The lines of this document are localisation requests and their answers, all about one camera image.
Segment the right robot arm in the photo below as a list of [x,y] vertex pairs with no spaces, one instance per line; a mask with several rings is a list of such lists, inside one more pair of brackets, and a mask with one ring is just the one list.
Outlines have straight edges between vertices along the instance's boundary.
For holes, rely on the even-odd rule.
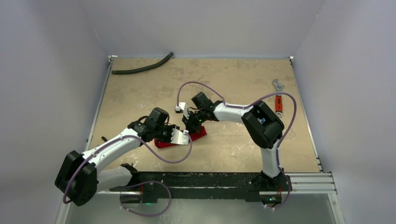
[[178,102],[176,113],[182,113],[182,122],[189,133],[199,133],[206,121],[228,121],[243,124],[262,155],[263,186],[273,190],[280,185],[281,166],[276,146],[283,136],[284,124],[263,101],[253,105],[232,105],[212,102],[203,92],[192,99],[195,111],[185,102]]

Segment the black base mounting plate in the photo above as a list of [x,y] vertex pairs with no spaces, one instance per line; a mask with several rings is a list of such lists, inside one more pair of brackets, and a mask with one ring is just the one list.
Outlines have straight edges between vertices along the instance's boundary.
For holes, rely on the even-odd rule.
[[143,203],[158,199],[220,199],[246,202],[280,203],[292,190],[289,176],[280,173],[270,178],[264,173],[149,172],[142,171],[127,187],[111,188],[135,192]]

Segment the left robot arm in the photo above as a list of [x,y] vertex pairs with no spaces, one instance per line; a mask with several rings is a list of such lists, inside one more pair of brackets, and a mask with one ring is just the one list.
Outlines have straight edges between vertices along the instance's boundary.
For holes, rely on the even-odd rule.
[[61,165],[55,186],[63,192],[63,203],[86,204],[103,190],[124,187],[133,191],[139,186],[139,171],[127,163],[111,170],[105,168],[127,152],[148,146],[152,140],[187,145],[188,131],[168,124],[169,114],[154,108],[150,115],[131,122],[120,134],[83,153],[71,151]]

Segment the aluminium frame rail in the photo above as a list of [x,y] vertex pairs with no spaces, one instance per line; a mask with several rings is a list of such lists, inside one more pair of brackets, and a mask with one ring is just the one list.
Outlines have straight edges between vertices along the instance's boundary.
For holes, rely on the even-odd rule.
[[290,131],[290,126],[285,126],[278,115],[282,106],[282,95],[282,91],[274,93],[275,111],[264,102],[264,98],[249,105],[235,105],[227,103],[224,97],[212,102],[202,92],[192,98],[195,107],[190,111],[188,104],[176,97],[173,106],[176,113],[183,115],[184,129],[170,124],[169,113],[156,107],[149,115],[131,122],[105,143],[83,153],[68,153],[55,185],[64,193],[64,203],[75,203],[79,206],[106,189],[143,187],[144,183],[138,178],[139,172],[133,166],[123,164],[109,171],[105,171],[105,168],[125,153],[147,146],[151,141],[156,145],[164,143],[171,146],[192,146],[192,136],[202,132],[204,122],[227,121],[243,124],[252,141],[261,150],[262,170],[256,177],[248,180],[247,188],[255,192],[262,188],[264,192],[276,192],[280,196],[281,188],[286,187],[290,194],[293,191],[291,179],[281,165],[279,154],[280,146]]

